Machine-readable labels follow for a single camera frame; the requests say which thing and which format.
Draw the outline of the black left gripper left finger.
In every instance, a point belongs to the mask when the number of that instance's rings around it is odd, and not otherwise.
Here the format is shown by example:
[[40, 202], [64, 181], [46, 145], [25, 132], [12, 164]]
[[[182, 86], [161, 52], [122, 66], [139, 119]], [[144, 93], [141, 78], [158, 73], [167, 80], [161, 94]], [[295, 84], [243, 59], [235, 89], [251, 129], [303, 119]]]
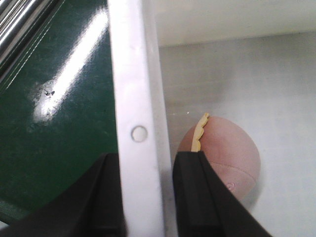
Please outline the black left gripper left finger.
[[68, 189], [2, 237], [124, 237], [119, 156], [103, 154]]

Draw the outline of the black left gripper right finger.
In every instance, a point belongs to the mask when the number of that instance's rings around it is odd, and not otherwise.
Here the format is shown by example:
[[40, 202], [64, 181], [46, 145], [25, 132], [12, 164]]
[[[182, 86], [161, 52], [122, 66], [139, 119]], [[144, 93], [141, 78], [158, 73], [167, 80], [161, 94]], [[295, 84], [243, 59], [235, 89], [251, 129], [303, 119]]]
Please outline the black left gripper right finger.
[[270, 236], [227, 189], [203, 152], [177, 153], [173, 187], [179, 236]]

